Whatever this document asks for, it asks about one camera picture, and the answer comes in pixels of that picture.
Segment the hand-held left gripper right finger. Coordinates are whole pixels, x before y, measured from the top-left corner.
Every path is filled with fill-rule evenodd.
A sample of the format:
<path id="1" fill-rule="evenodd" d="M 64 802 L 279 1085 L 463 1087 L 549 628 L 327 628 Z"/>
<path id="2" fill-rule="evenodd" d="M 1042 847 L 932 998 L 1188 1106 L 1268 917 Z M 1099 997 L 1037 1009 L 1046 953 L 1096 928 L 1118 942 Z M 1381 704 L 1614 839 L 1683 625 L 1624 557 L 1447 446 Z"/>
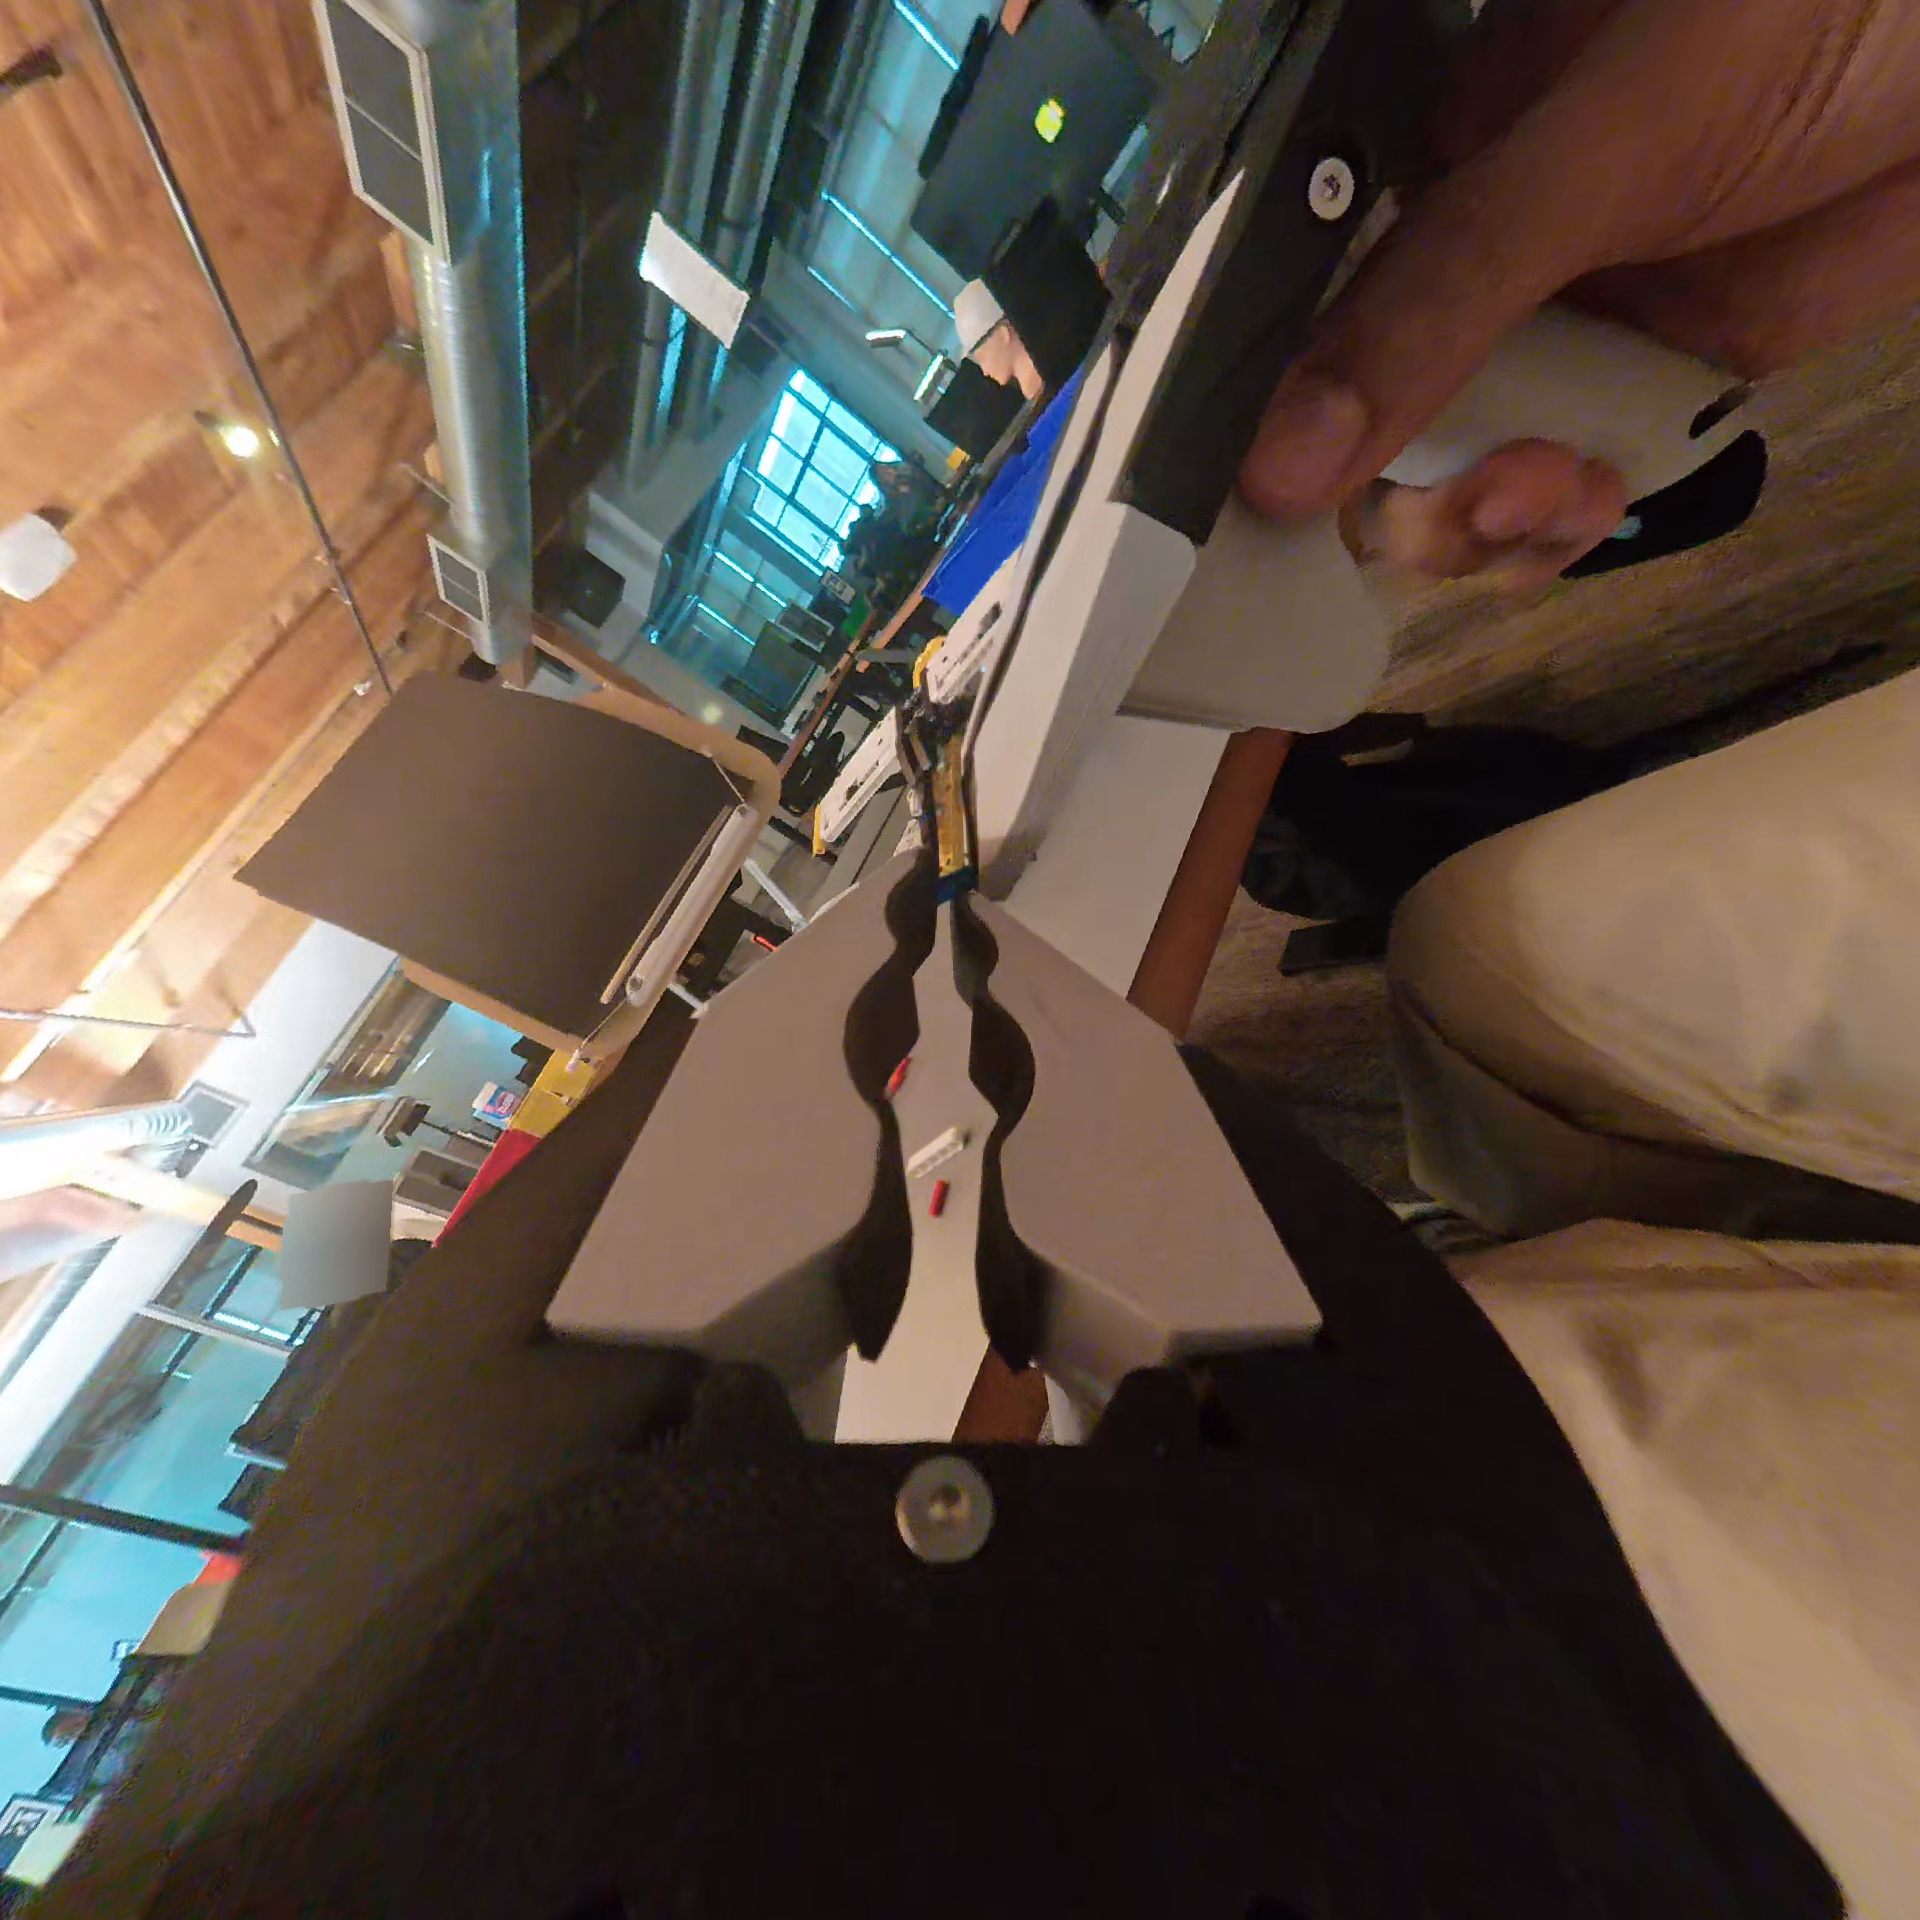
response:
<path id="1" fill-rule="evenodd" d="M 956 906 L 992 1108 L 976 1289 L 1078 1444 L 1139 1370 L 1300 1348 L 1323 1314 L 1178 1041 L 999 905 Z"/>

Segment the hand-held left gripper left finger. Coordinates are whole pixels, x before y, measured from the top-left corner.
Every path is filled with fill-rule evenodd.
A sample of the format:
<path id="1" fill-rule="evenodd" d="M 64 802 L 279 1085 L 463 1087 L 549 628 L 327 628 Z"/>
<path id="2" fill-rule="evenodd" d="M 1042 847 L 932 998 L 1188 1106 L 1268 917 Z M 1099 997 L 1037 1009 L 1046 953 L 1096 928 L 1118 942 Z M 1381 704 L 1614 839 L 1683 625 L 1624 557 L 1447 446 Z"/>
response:
<path id="1" fill-rule="evenodd" d="M 894 855 L 707 1005 L 543 1312 L 556 1337 L 754 1361 L 835 1434 L 858 1337 L 831 1270 L 882 1140 L 847 1022 L 908 956 L 894 898 L 932 872 Z"/>

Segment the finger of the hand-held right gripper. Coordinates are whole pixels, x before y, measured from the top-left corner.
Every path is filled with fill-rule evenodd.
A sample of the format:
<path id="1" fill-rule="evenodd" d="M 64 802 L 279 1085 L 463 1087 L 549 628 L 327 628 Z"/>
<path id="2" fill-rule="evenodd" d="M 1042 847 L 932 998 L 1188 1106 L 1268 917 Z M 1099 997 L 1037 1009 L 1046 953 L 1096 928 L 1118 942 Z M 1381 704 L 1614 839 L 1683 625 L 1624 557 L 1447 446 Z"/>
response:
<path id="1" fill-rule="evenodd" d="M 1051 559 L 1051 552 L 1064 535 L 1067 518 L 1082 502 L 1112 501 L 1175 530 L 1164 518 L 1128 502 L 1123 496 L 1123 477 L 1146 431 L 1150 405 L 1168 396 L 1172 356 L 1182 342 L 1184 324 L 1203 294 L 1212 254 L 1223 239 L 1238 191 L 1238 181 L 1228 185 L 1199 216 L 1197 226 L 1191 229 L 1139 328 L 1123 342 L 1101 345 L 1086 367 L 1086 382 L 1077 396 L 1071 417 L 1054 447 L 1044 494 L 1027 538 L 988 582 L 1003 581 L 1015 592 L 1008 605 L 1011 633 L 1005 641 L 1016 631 L 1031 584 Z M 989 664 L 976 709 L 982 705 L 984 693 L 992 686 L 995 664 L 996 661 Z"/>
<path id="2" fill-rule="evenodd" d="M 1148 514 L 1086 501 L 1031 584 L 966 735 L 976 882 L 1015 884 L 1195 569 Z"/>

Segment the white yellow lego plane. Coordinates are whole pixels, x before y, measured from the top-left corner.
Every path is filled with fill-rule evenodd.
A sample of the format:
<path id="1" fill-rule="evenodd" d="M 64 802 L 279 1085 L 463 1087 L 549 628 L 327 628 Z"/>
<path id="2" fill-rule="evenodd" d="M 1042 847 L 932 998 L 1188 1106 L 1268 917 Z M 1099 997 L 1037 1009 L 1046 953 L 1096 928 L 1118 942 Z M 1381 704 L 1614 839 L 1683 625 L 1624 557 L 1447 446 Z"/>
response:
<path id="1" fill-rule="evenodd" d="M 1011 633 L 1015 592 L 989 582 L 950 631 L 931 640 L 912 664 L 906 697 L 855 745 L 812 810 L 812 850 L 835 847 L 890 784 L 903 789 L 910 846 L 932 857 L 950 896 L 976 874 L 976 828 L 970 802 L 972 725 L 989 664 Z"/>

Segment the person's right hand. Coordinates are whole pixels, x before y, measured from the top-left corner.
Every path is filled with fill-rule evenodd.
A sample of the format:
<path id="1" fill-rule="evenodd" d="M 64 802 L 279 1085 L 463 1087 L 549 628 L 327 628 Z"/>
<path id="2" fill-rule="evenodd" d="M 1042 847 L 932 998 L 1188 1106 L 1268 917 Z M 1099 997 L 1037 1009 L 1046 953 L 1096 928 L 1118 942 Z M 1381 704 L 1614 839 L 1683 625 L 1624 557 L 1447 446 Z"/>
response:
<path id="1" fill-rule="evenodd" d="M 1238 494 L 1333 512 L 1416 581 L 1542 584 L 1624 518 L 1611 466 L 1525 438 L 1378 487 L 1539 306 L 1758 382 L 1915 296 L 1915 2 L 1485 4 L 1428 178 L 1284 372 Z"/>

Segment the blue plastic bin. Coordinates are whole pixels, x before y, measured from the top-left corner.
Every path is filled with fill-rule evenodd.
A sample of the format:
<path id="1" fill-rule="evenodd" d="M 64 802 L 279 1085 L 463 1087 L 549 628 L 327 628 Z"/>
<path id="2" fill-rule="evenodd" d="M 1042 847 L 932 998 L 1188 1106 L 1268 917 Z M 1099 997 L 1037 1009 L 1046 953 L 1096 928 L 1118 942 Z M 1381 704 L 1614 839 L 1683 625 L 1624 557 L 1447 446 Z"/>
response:
<path id="1" fill-rule="evenodd" d="M 989 577 L 1027 538 L 1039 508 L 1054 447 L 1086 382 L 1078 367 L 1027 428 L 976 502 L 962 532 L 931 572 L 924 599 L 948 617 L 960 617 Z"/>

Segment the black screen with sticker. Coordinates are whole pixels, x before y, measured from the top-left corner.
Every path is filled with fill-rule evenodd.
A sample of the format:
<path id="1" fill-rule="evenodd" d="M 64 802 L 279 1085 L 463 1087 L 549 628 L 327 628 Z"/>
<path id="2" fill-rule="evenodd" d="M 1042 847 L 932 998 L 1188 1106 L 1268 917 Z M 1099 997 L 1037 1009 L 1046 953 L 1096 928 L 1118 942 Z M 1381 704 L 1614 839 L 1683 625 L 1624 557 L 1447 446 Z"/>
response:
<path id="1" fill-rule="evenodd" d="M 995 4 L 932 116 L 908 229 L 980 279 L 1042 204 L 1067 221 L 1090 214 L 1172 65 L 1139 4 Z"/>

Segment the white desk lamp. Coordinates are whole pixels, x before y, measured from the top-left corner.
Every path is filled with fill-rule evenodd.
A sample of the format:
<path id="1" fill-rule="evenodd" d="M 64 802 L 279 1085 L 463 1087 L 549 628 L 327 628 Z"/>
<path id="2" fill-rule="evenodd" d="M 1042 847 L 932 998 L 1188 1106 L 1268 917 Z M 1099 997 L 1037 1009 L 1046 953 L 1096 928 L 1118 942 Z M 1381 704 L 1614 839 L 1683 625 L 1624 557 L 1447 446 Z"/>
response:
<path id="1" fill-rule="evenodd" d="M 602 1065 L 664 997 L 602 1000 L 667 882 L 734 805 L 768 824 L 780 785 L 766 751 L 638 687 L 563 700 L 419 676 L 238 879 L 392 953 L 423 989 Z"/>

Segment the person's beige trousers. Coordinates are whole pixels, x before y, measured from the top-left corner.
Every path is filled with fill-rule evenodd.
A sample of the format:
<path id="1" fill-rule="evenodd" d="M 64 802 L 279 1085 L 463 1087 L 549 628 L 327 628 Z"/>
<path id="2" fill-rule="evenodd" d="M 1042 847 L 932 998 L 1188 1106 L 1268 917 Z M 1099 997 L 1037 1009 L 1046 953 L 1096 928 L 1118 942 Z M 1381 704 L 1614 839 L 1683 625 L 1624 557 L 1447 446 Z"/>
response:
<path id="1" fill-rule="evenodd" d="M 1407 1168 L 1652 1614 L 1915 1916 L 1915 672 L 1454 855 L 1386 962 Z"/>

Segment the silver ventilation duct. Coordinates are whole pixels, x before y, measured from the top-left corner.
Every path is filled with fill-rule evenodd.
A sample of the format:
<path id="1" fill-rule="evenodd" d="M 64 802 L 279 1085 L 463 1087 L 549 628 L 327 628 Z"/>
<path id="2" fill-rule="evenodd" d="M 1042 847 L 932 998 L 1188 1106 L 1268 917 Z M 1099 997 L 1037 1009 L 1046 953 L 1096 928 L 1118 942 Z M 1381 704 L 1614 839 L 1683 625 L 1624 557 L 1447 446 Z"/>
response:
<path id="1" fill-rule="evenodd" d="M 507 670 L 533 641 L 522 47 L 514 2 L 315 2 L 351 191 L 404 247 L 445 508 L 443 602 Z"/>

